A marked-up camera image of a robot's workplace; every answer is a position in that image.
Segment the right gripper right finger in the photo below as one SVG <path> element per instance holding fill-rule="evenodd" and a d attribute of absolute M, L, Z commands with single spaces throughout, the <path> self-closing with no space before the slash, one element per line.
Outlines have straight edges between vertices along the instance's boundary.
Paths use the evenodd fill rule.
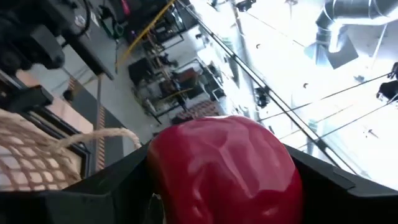
<path fill-rule="evenodd" d="M 304 223 L 397 224 L 397 191 L 286 146 L 303 185 Z"/>

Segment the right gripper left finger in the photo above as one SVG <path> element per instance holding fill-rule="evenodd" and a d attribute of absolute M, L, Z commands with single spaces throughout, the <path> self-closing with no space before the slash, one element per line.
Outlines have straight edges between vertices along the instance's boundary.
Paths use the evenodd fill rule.
<path fill-rule="evenodd" d="M 1 224 L 163 223 L 147 146 L 64 190 L 1 193 Z"/>

